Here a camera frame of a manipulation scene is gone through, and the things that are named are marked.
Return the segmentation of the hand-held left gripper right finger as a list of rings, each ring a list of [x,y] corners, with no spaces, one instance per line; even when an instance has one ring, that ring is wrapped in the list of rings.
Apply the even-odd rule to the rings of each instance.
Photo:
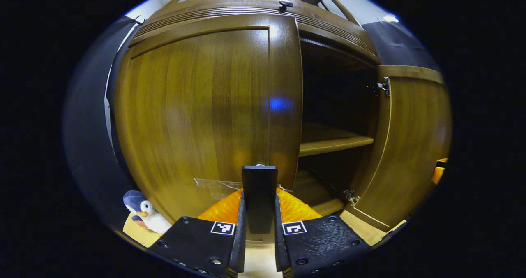
[[[281,188],[274,209],[275,263],[284,278],[340,278],[372,250],[340,216],[320,216]]]

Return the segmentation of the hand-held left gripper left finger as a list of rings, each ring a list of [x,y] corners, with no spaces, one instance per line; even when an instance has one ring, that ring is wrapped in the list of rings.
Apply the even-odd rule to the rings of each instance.
[[[183,216],[149,247],[152,253],[177,266],[214,278],[236,278],[245,271],[247,216],[243,191],[232,199],[232,221]]]

